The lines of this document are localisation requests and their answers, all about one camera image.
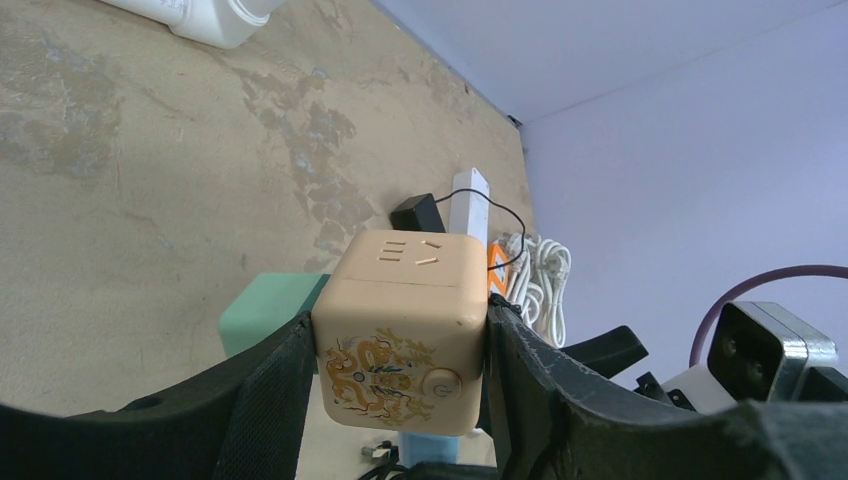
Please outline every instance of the white cord bundle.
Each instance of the white cord bundle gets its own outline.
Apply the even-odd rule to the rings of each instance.
[[[527,236],[521,252],[521,234],[505,242],[509,258],[521,256],[511,266],[506,299],[521,307],[524,323],[545,342],[565,346],[562,293],[571,272],[571,252],[560,243]]]

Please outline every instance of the white wall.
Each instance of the white wall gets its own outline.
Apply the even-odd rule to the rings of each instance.
[[[840,0],[374,0],[524,123]]]
[[[629,324],[665,379],[738,281],[848,265],[848,4],[525,125],[539,230],[568,245],[570,342]],[[843,347],[848,282],[794,279],[777,301]]]

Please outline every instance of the gold dragon print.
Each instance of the gold dragon print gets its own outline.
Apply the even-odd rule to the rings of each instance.
[[[333,384],[335,403],[387,426],[400,426],[419,417],[429,420],[433,405],[415,392],[409,371],[433,367],[435,349],[400,338],[391,328],[378,328],[368,339],[336,339],[338,348],[325,353],[325,366]]]

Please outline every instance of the round button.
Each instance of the round button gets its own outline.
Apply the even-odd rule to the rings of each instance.
[[[462,393],[462,380],[450,370],[437,368],[424,376],[421,389],[433,400],[454,400]]]

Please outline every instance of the beige power adapter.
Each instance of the beige power adapter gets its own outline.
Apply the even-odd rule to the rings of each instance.
[[[327,413],[357,427],[468,433],[487,297],[486,251],[473,237],[357,235],[312,310]]]

